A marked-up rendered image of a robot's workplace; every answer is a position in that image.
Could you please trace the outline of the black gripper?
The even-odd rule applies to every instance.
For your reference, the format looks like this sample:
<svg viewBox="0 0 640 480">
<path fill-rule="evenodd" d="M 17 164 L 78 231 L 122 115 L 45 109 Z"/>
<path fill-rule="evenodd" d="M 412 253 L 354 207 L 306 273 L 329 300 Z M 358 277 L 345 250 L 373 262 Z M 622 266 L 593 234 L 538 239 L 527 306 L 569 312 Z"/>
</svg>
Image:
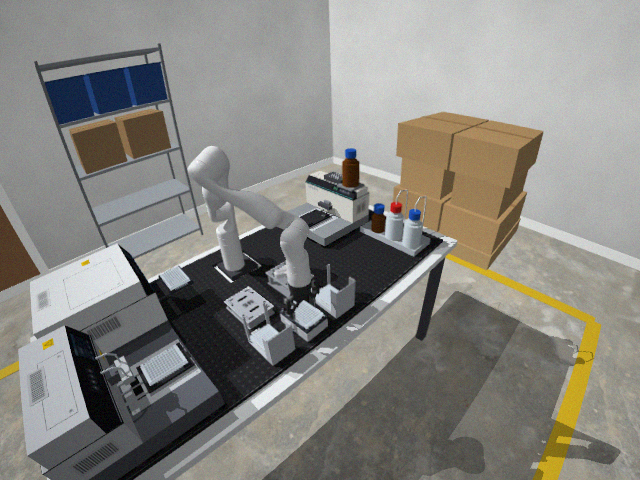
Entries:
<svg viewBox="0 0 640 480">
<path fill-rule="evenodd" d="M 319 291 L 319 286 L 318 286 L 318 282 L 315 281 L 314 279 L 311 279 L 311 282 L 304 286 L 304 287 L 293 287 L 288 283 L 289 286 L 289 290 L 290 290 L 290 297 L 283 298 L 283 312 L 285 312 L 287 315 L 289 315 L 289 317 L 292 320 L 296 319 L 295 316 L 295 310 L 296 308 L 298 308 L 299 304 L 307 299 L 308 296 L 309 297 L 309 303 L 312 306 L 315 306 L 315 297 L 317 294 L 320 293 Z M 312 287 L 312 292 L 310 292 L 310 289 Z M 307 293 L 308 292 L 308 293 Z M 306 293 L 306 294 L 305 294 Z M 303 294 L 303 295 L 296 295 L 296 294 Z M 307 295 L 307 296 L 306 296 Z M 297 302 L 296 304 L 293 303 L 293 301 Z M 293 308 L 291 309 L 291 307 L 293 306 Z"/>
</svg>

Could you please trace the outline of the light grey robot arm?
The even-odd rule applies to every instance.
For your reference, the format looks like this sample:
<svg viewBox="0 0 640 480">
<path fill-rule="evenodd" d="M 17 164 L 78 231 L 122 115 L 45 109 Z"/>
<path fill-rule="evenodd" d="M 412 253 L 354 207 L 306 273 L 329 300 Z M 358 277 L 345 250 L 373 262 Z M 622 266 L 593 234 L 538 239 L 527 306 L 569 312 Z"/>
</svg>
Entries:
<svg viewBox="0 0 640 480">
<path fill-rule="evenodd" d="M 235 220 L 236 206 L 267 229 L 283 229 L 280 245 L 287 265 L 274 272 L 275 278 L 288 278 L 293 287 L 308 285 L 311 271 L 308 252 L 304 249 L 309 235 L 308 224 L 259 193 L 228 188 L 230 162 L 220 148 L 209 146 L 195 159 L 189 165 L 188 173 L 202 186 L 209 218 L 213 222 L 225 221 L 218 226 L 216 234 L 226 270 L 237 271 L 245 265 Z"/>
</svg>

